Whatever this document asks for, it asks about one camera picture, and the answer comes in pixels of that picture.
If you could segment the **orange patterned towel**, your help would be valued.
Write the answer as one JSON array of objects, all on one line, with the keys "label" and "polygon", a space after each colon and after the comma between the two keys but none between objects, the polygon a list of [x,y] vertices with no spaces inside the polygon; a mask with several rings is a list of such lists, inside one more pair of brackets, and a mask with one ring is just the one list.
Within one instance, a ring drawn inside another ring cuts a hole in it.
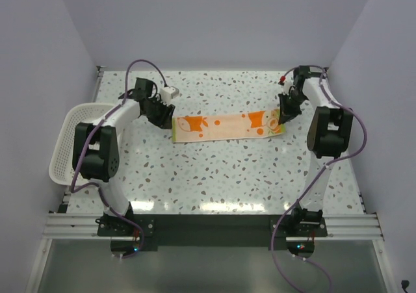
[{"label": "orange patterned towel", "polygon": [[271,138],[285,133],[279,109],[172,118],[174,143]]}]

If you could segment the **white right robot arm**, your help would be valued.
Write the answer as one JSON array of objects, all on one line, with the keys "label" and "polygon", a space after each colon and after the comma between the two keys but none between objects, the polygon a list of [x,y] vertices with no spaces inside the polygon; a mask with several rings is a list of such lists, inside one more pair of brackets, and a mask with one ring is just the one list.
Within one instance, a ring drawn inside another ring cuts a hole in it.
[{"label": "white right robot arm", "polygon": [[309,170],[304,192],[291,212],[289,227],[296,236],[305,236],[319,222],[323,214],[324,193],[327,189],[331,165],[347,150],[353,114],[331,94],[326,70],[314,72],[311,66],[291,69],[292,82],[285,73],[279,80],[283,92],[279,94],[279,123],[284,124],[302,114],[301,105],[313,107],[313,118],[307,132],[306,145],[310,152]]}]

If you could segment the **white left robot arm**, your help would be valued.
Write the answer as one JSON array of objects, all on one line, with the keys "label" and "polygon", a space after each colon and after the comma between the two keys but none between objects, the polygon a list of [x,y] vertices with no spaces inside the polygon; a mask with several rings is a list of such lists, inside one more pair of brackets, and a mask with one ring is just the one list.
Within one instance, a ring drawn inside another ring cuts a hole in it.
[{"label": "white left robot arm", "polygon": [[141,116],[156,127],[171,129],[175,110],[172,100],[178,96],[179,89],[173,86],[158,89],[153,81],[136,78],[135,87],[126,90],[115,107],[93,122],[75,127],[70,189],[76,193],[84,188],[75,185],[78,176],[89,180],[88,186],[98,187],[105,214],[114,217],[111,227],[120,236],[130,235],[135,221],[130,217],[130,202],[116,184],[120,167],[118,136]]}]

